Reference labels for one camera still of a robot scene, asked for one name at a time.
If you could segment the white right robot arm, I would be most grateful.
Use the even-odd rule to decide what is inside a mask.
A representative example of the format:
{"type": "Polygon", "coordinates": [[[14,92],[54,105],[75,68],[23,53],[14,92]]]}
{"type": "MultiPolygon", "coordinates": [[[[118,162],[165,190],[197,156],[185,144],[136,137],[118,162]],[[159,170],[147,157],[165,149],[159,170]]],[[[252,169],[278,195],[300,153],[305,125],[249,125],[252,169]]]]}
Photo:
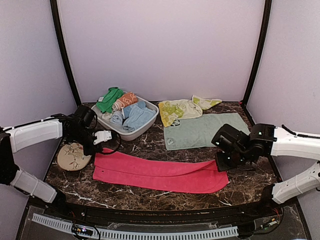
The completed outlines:
{"type": "Polygon", "coordinates": [[[299,157],[315,160],[307,170],[296,176],[263,189],[255,213],[266,217],[274,210],[275,204],[320,189],[320,136],[318,134],[294,132],[284,125],[281,127],[259,123],[246,134],[230,124],[218,129],[211,140],[220,148],[216,154],[216,165],[220,172],[235,169],[245,163],[255,163],[259,157],[299,157]]]}

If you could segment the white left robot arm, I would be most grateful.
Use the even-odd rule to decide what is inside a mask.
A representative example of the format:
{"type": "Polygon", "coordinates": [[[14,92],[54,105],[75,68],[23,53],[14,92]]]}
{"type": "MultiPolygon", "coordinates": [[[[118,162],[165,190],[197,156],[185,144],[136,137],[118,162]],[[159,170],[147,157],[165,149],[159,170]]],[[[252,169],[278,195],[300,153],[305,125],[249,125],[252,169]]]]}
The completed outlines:
{"type": "Polygon", "coordinates": [[[66,196],[50,184],[20,168],[14,161],[14,154],[30,146],[48,140],[65,139],[69,144],[78,143],[83,154],[91,156],[97,151],[92,121],[97,114],[87,106],[80,105],[75,113],[51,115],[38,121],[1,128],[0,130],[0,183],[13,186],[30,196],[51,204],[51,210],[60,218],[71,213],[65,203],[66,196]]]}

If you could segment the pink microfibre towel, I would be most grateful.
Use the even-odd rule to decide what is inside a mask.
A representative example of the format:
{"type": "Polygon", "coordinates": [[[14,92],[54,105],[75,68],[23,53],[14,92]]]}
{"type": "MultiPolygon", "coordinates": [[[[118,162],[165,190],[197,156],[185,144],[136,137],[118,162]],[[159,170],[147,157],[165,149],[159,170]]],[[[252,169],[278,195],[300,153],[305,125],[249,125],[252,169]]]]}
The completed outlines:
{"type": "Polygon", "coordinates": [[[190,194],[215,193],[229,183],[214,160],[189,163],[147,160],[120,152],[97,153],[93,179],[159,191],[190,194]]]}

